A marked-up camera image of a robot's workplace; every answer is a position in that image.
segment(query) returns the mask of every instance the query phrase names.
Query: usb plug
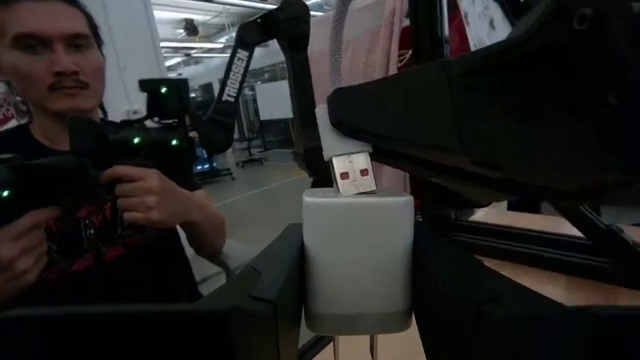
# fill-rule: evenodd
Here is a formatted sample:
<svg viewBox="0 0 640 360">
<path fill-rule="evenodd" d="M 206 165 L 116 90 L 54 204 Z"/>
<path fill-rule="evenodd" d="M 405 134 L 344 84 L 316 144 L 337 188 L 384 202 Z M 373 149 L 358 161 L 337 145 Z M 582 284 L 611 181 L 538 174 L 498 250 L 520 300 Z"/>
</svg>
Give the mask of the usb plug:
<svg viewBox="0 0 640 360">
<path fill-rule="evenodd" d="M 355 195 L 376 190 L 369 153 L 334 156 L 331 166 L 340 194 Z"/>
<path fill-rule="evenodd" d="M 342 135 L 331 126 L 327 105 L 316 109 L 324 159 L 331 162 L 333 179 L 341 195 L 376 191 L 371 166 L 371 145 Z"/>
</svg>

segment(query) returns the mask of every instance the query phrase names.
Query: red object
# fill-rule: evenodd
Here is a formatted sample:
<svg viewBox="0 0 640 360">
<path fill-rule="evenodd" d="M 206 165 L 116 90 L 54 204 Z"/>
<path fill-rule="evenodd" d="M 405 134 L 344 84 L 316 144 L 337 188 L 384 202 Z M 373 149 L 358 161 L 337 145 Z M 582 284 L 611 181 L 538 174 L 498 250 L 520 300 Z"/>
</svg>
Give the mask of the red object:
<svg viewBox="0 0 640 360">
<path fill-rule="evenodd" d="M 467 29 L 464 27 L 464 20 L 457 2 L 455 2 L 453 11 L 449 14 L 449 45 L 451 57 L 460 56 L 471 51 Z"/>
<path fill-rule="evenodd" d="M 402 71 L 413 66 L 413 61 L 411 61 L 410 58 L 412 48 L 411 26 L 405 26 L 400 32 L 400 43 L 398 46 L 398 71 Z"/>
</svg>

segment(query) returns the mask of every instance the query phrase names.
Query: ceiling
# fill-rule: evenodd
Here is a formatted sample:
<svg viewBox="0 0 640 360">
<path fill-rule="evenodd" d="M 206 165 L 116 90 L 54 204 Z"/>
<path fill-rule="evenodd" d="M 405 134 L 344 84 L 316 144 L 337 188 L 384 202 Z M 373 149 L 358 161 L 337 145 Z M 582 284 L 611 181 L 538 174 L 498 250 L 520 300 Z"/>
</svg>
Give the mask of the ceiling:
<svg viewBox="0 0 640 360">
<path fill-rule="evenodd" d="M 335 0 L 305 1 L 314 16 L 335 5 Z M 280 0 L 151 0 L 151 3 L 165 65 L 171 73 L 207 59 L 228 56 L 235 27 L 275 7 Z M 187 35 L 185 19 L 193 20 L 197 36 Z"/>
</svg>

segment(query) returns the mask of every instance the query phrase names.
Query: white wall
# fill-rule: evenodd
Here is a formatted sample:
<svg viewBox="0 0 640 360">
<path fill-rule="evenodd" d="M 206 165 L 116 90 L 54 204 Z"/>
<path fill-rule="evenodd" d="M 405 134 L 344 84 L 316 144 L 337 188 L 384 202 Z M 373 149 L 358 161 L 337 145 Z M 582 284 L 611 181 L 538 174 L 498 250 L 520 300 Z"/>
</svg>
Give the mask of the white wall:
<svg viewBox="0 0 640 360">
<path fill-rule="evenodd" d="M 144 115 L 142 78 L 166 77 L 160 38 L 150 0 L 82 0 L 96 18 L 105 41 L 109 117 L 121 120 Z"/>
</svg>

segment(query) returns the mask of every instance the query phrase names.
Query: wooden table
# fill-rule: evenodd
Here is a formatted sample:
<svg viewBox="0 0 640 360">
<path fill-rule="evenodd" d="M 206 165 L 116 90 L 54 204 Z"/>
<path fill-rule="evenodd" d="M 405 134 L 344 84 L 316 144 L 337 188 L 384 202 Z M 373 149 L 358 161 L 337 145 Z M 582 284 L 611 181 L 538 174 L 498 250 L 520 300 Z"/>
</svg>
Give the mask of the wooden table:
<svg viewBox="0 0 640 360">
<path fill-rule="evenodd" d="M 571 224 L 557 216 L 523 214 L 487 208 L 478 211 L 471 219 L 498 225 L 580 235 L 580 232 Z M 622 227 L 631 237 L 640 241 L 640 228 Z M 504 261 L 483 260 L 488 266 L 502 274 L 566 305 L 640 305 L 640 291 Z M 380 336 L 379 355 L 380 360 L 424 360 L 425 356 L 415 324 L 404 333 Z M 369 338 L 366 336 L 340 338 L 340 358 L 342 360 L 370 360 Z M 315 359 L 333 359 L 332 347 L 327 347 Z"/>
</svg>

